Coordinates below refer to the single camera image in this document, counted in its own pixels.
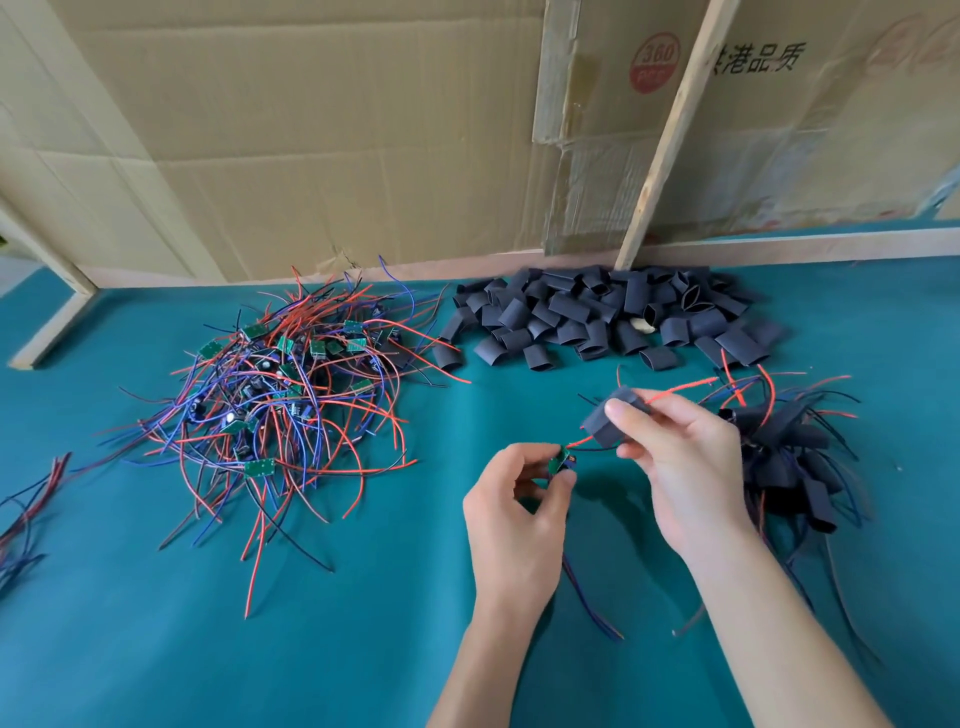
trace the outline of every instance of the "right hand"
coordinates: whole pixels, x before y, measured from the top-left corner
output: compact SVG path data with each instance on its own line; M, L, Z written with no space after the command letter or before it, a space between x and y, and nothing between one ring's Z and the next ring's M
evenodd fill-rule
M635 390L644 401L660 392ZM743 499L737 428L679 395L651 401L653 415L610 400L607 417L626 436L616 451L650 478L657 525L687 563L718 539L753 532Z

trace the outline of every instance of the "cardboard box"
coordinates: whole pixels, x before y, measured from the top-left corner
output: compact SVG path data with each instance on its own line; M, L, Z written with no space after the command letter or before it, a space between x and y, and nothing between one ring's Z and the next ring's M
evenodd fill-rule
M35 77L4 84L0 189L85 268L240 281L540 245L542 0L0 8L5 81Z
M706 4L0 0L0 194L102 285L616 248ZM960 209L958 49L743 0L653 234Z
M547 252L619 244L705 7L547 7L534 133L562 154ZM743 0L652 242L927 214L960 178L958 73L948 0Z

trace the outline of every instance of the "tangled wire pile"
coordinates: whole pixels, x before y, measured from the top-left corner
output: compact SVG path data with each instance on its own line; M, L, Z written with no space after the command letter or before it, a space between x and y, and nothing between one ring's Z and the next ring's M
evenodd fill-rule
M263 548L277 534L333 571L283 528L298 504L329 522L311 504L311 490L332 478L355 478L356 498L341 516L346 518L369 478L417 462L407 452L406 421L396 412L401 383L443 386L431 373L469 383L423 357L429 348L452 349L427 333L443 292L419 299L401 286L399 296L377 296L360 281L329 282L316 291L300 285L280 308L271 312L268 306L252 324L241 327L238 314L234 330L175 373L185 374L176 397L109 440L128 441L120 451L153 441L157 447L144 453L150 459L137 464L180 467L194 506L160 548L188 525L205 521L193 540L198 543L222 522L225 505L235 497L247 496L256 505L241 556L254 555L245 616ZM381 432L390 433L393 453L383 462L365 462L360 443Z
M13 505L18 510L13 523L0 534L0 596L4 595L30 566L46 555L34 553L32 526L61 485L69 459L69 452L62 458L56 458L50 474L0 500L0 506Z

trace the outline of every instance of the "blue wire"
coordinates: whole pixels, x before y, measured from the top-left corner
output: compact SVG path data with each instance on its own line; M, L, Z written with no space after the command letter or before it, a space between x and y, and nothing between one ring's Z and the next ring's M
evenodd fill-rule
M399 280L394 274L387 270L387 261L383 259L383 255L378 255L376 259L380 261L380 267L383 268L383 272L387 274L390 280L399 283L400 287L410 296L410 318L413 318L414 312L417 310L417 300L414 298L414 292L410 290L406 283Z

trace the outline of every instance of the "teal work mat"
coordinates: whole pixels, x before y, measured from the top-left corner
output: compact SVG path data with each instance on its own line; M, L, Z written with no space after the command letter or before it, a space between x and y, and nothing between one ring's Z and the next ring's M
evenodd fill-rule
M811 383L853 375L842 388L864 400L861 419L839 426L861 456L876 521L862 530L844 522L832 545L851 615L883 665L857 652L809 556L797 572L817 615L898 725L955 725L960 258L738 273L772 297L761 312L795 332L770 370L807 370ZM0 299L0 356L9 359L66 296L44 272ZM44 369L0 370L0 494L67 450L77 464L99 457L92 433L154 411L118 385L170 396L168 373L189 361L183 350L216 335L203 323L230 328L240 303L266 302L233 287L107 293ZM572 354L541 374L522 360L489 368L471 354L458 373L471 385L405 384L398 412L420 462L373 478L345 521L291 515L296 538L337 572L274 541L247 621L251 564L239 555L252 503L238 501L201 545L190 546L192 531L157 552L191 506L176 467L116 464L70 483L39 525L49 557L0 600L0 723L423 725L473 600L461 500L494 451L579 439L588 406L577 393L608 394L618 363L625 383L646 387L710 374L691 350L681 369L658 374L636 358L584 364ZM376 442L364 447L376 462ZM563 582L525 665L514 725L749 725L708 622L671 636L700 602L656 529L636 466L592 453L578 472L566 550L594 608L627 640L608 641ZM354 481L338 480L315 502L339 515L355 493Z

